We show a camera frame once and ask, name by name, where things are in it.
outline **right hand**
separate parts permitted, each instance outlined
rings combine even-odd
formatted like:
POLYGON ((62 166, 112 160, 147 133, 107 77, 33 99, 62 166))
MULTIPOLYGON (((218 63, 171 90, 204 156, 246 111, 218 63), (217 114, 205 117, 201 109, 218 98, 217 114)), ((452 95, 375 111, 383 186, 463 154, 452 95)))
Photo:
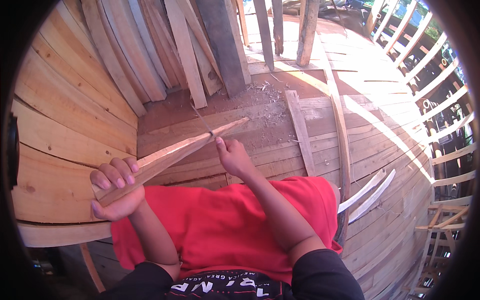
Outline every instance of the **right hand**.
POLYGON ((220 156, 220 162, 225 171, 233 176, 243 178, 254 173, 257 169, 253 165, 243 144, 237 140, 223 140, 215 138, 216 149, 220 156))

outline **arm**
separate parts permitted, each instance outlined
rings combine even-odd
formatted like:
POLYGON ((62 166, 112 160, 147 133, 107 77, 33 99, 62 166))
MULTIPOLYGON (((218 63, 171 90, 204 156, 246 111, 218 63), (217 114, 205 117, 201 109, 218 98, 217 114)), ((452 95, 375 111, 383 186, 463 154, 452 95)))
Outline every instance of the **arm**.
MULTIPOLYGON (((111 184, 122 188, 125 184, 134 184, 132 172, 138 172, 135 158, 121 160, 116 157, 110 164, 102 164, 98 170, 92 171, 90 180, 102 189, 108 189, 111 184)), ((167 230, 145 200, 143 185, 106 207, 92 200, 92 209, 95 217, 109 221, 128 216, 142 245, 145 259, 165 269, 173 280, 177 279, 180 273, 177 250, 167 230)))
POLYGON ((242 179, 257 197, 276 241, 288 254, 292 265, 304 254, 325 248, 297 209, 252 164, 240 142, 216 138, 216 145, 225 170, 242 179))

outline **left hand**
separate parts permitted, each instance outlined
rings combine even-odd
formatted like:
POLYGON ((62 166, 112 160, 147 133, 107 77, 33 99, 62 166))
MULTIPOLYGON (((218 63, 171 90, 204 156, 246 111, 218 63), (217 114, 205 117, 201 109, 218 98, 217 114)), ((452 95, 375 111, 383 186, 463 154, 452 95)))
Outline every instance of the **left hand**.
MULTIPOLYGON (((110 164, 102 164, 98 170, 92 171, 90 181, 104 190, 109 189, 112 184, 117 188, 123 188, 125 184, 135 183, 133 173, 138 170, 137 160, 134 157, 124 159, 115 157, 110 164)), ((95 217, 118 221, 135 212, 143 201, 145 201, 145 189, 141 185, 105 207, 102 207, 97 200, 92 200, 91 204, 95 217)))

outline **hand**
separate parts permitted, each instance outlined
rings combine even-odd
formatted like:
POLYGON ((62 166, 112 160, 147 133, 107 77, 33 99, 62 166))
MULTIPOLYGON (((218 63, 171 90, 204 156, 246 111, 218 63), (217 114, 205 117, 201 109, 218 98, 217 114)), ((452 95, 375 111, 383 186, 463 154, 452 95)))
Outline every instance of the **hand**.
POLYGON ((237 140, 224 141, 221 137, 215 138, 215 143, 220 162, 228 173, 242 179, 257 171, 242 143, 237 140))
MULTIPOLYGON (((110 164, 102 164, 98 170, 90 173, 90 181, 104 190, 108 190, 113 184, 117 188, 123 188, 125 184, 134 184, 133 173, 138 172, 137 160, 127 157, 123 160, 115 157, 110 164)), ((145 189, 141 185, 120 199, 102 207, 97 200, 92 200, 92 209, 95 217, 103 220, 118 221, 131 215, 145 200, 145 189)))

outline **wooden floor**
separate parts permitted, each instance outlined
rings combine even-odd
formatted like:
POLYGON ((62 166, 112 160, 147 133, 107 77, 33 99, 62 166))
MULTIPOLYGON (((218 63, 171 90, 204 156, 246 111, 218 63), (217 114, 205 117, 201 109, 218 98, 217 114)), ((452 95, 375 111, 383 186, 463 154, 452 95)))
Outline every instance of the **wooden floor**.
MULTIPOLYGON (((306 176, 299 145, 292 141, 297 138, 284 93, 286 89, 296 90, 315 173, 339 185, 335 119, 330 98, 321 91, 326 79, 319 68, 315 45, 310 65, 302 69, 296 66, 299 19, 284 16, 285 51, 281 57, 274 57, 276 68, 272 75, 263 63, 255 16, 246 18, 250 47, 245 53, 253 83, 234 99, 227 99, 225 89, 208 97, 208 107, 200 109, 200 114, 212 128, 249 117, 251 121, 226 138, 244 143, 253 163, 270 180, 306 176)), ((428 144, 421 142, 427 134, 423 126, 412 127, 411 123, 420 116, 419 110, 411 101, 410 89, 400 83, 402 74, 378 45, 328 21, 319 20, 316 32, 343 101, 353 164, 351 195, 377 170, 385 168, 387 174, 396 170, 377 202, 348 226, 342 259, 360 283, 366 299, 400 299, 405 295, 401 288, 411 280, 409 276, 425 241, 425 236, 413 229, 416 224, 425 223, 426 207, 433 198, 429 181, 431 151, 428 144)), ((148 113, 138 124, 139 157, 207 132, 189 98, 188 92, 180 91, 169 94, 164 101, 145 105, 148 113)), ((213 143, 148 182, 212 190, 233 183, 241 181, 225 173, 213 143)))

